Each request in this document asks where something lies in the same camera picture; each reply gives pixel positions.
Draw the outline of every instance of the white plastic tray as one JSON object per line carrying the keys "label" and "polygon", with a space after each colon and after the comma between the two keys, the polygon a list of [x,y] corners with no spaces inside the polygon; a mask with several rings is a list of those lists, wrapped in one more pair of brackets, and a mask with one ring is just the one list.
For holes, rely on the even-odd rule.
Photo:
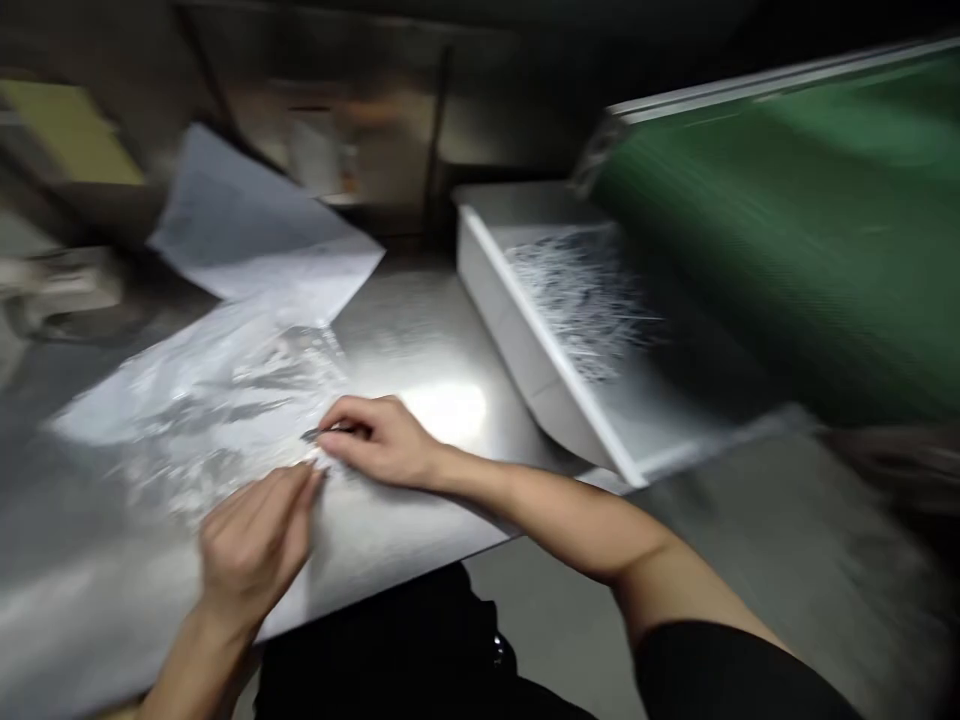
{"label": "white plastic tray", "polygon": [[533,416],[571,452],[643,487],[734,444],[811,424],[662,269],[646,279],[670,298],[675,339],[632,353],[621,377],[587,384],[504,251],[609,218],[562,182],[466,186],[454,198],[460,277]]}

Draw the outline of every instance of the green conveyor belt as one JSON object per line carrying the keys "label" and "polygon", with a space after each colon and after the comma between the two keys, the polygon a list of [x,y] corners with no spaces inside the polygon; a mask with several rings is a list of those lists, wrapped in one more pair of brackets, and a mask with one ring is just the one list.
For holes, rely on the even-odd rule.
{"label": "green conveyor belt", "polygon": [[594,200],[824,420],[960,417],[960,57],[635,125]]}

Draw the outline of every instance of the right hand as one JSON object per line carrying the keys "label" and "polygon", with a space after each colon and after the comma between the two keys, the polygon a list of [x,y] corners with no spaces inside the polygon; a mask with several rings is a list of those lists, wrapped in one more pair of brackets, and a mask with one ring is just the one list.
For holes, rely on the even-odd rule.
{"label": "right hand", "polygon": [[[338,423],[362,426],[369,435],[323,432]],[[317,444],[325,453],[388,485],[435,489],[451,450],[424,430],[394,395],[376,400],[345,395],[327,411],[319,428]]]}

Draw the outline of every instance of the metal frame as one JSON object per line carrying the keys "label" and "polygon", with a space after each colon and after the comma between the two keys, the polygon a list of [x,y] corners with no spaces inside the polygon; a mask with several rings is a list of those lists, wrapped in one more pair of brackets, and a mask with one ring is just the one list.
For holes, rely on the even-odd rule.
{"label": "metal frame", "polygon": [[885,46],[611,105],[606,109],[604,119],[577,161],[571,176],[571,185],[577,195],[587,197],[607,158],[626,138],[630,127],[637,123],[733,100],[794,89],[828,78],[958,47],[960,37]]}

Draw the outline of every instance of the finger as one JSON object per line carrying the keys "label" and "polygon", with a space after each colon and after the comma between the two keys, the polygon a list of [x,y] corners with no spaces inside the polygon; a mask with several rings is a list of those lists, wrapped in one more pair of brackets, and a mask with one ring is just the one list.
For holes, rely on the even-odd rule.
{"label": "finger", "polygon": [[376,448],[369,440],[347,433],[326,433],[317,438],[317,444],[327,455],[339,458],[359,470],[369,465],[371,453]]}
{"label": "finger", "polygon": [[260,481],[255,480],[247,483],[238,490],[234,490],[225,500],[211,510],[203,521],[203,528],[206,535],[213,537],[226,527],[237,508],[243,505],[244,498],[248,498],[259,484]]}
{"label": "finger", "polygon": [[283,542],[280,573],[292,582],[310,554],[310,534],[313,525],[313,504],[326,471],[314,473],[297,498],[297,504]]}
{"label": "finger", "polygon": [[310,483],[313,466],[302,462],[286,468],[284,476],[270,489],[259,512],[250,522],[249,533],[254,542],[272,542],[287,529],[297,498]]}
{"label": "finger", "polygon": [[271,470],[267,475],[254,485],[253,489],[247,493],[240,502],[237,503],[233,512],[224,523],[225,528],[236,528],[238,533],[245,534],[259,514],[267,498],[273,492],[273,488],[282,482],[290,468],[280,467]]}
{"label": "finger", "polygon": [[345,421],[374,427],[380,417],[382,417],[382,409],[376,400],[344,395],[327,411],[318,427],[321,430],[329,430],[337,423]]}

